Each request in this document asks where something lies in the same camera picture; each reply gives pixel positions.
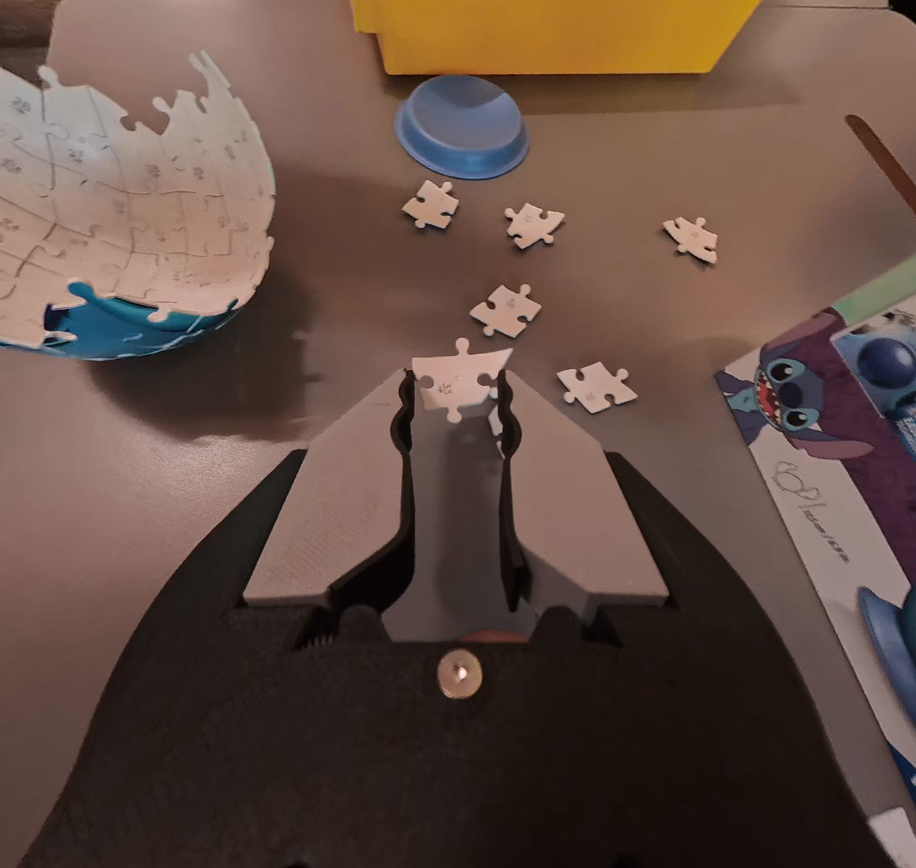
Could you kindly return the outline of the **single curved puzzle piece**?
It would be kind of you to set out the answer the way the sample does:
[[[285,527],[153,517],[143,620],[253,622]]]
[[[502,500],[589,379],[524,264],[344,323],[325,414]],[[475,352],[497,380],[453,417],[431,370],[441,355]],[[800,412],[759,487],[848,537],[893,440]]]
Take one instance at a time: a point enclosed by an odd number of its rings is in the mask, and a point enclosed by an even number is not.
[[[452,424],[462,421],[462,408],[498,397],[498,375],[513,352],[508,348],[472,354],[469,348],[469,341],[460,338],[455,342],[453,355],[411,360],[411,370],[417,381],[431,380],[431,385],[419,389],[424,410],[444,410]]]

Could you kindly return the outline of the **partly built puzzle ball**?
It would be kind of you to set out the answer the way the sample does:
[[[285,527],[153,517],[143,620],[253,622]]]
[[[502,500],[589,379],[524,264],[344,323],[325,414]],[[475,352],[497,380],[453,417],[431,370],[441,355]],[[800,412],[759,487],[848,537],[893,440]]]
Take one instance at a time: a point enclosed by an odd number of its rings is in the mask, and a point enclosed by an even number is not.
[[[269,268],[276,177],[257,124],[208,53],[207,85],[158,133],[39,67],[1,85],[2,347],[103,362],[219,329]]]

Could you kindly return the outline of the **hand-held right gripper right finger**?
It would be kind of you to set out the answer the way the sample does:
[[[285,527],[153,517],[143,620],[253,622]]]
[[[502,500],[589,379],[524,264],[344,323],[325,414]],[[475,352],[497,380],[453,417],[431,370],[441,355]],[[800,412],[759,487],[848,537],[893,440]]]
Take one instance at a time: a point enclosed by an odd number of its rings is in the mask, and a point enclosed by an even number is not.
[[[600,443],[508,370],[498,375],[498,420],[509,609],[663,604],[670,591]]]

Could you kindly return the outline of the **cartoon print puzzle box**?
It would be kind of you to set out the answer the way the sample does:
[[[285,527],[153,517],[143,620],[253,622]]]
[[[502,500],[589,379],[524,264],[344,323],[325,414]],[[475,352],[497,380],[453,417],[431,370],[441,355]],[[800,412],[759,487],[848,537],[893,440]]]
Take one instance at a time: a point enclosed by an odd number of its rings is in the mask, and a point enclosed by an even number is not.
[[[914,257],[715,379],[914,798]]]

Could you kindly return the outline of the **blue plastic ball stand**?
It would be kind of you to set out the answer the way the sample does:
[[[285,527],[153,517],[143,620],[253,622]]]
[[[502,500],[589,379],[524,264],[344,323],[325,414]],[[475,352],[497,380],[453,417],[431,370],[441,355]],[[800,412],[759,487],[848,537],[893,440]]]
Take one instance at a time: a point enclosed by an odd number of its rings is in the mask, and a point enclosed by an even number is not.
[[[418,84],[397,109],[395,134],[418,164],[467,180],[510,173],[531,144],[515,100],[497,84],[470,75]]]

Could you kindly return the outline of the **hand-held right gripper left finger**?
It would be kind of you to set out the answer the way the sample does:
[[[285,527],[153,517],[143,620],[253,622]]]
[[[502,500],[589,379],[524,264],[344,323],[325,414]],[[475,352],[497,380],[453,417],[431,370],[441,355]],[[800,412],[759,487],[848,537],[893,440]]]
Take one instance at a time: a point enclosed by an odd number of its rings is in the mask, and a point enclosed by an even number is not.
[[[244,598],[391,607],[415,571],[415,376],[397,370],[306,450]]]

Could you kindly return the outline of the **yellow plastic bin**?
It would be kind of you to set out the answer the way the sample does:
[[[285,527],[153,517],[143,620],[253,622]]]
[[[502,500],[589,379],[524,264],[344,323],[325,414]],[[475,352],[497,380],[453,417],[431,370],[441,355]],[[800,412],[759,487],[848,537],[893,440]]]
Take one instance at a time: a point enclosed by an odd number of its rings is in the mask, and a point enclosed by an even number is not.
[[[393,76],[705,74],[763,0],[349,0]]]

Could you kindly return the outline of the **folded instruction leaflet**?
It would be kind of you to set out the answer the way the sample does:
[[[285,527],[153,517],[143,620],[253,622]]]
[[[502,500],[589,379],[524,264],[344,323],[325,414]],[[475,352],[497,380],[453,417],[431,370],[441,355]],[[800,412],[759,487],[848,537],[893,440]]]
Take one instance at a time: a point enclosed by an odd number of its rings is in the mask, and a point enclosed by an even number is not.
[[[868,825],[894,866],[915,867],[915,833],[903,807],[870,817]]]

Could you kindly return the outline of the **white puzzle pieces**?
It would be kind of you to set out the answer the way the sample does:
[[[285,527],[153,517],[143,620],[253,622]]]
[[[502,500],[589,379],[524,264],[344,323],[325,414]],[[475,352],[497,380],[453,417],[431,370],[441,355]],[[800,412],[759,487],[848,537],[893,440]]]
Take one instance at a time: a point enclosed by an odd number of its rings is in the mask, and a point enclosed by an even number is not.
[[[452,221],[459,204],[459,199],[452,196],[451,182],[436,184],[426,179],[416,194],[402,206],[402,211],[414,221],[419,230],[427,227],[444,230]],[[559,211],[542,210],[530,203],[526,203],[520,210],[506,210],[505,217],[509,221],[507,234],[520,249],[537,243],[552,244],[554,232],[565,220],[564,214]],[[718,236],[707,227],[704,218],[694,221],[684,218],[664,221],[662,229],[675,242],[680,254],[693,256],[709,266],[717,263]],[[469,316],[482,326],[485,336],[500,334],[514,339],[526,330],[541,309],[541,304],[531,298],[531,287],[528,284],[522,284],[516,290],[501,285],[474,306]],[[557,372],[557,378],[565,389],[566,403],[579,403],[592,414],[636,400],[637,394],[629,386],[628,377],[627,370],[612,372],[601,362]]]

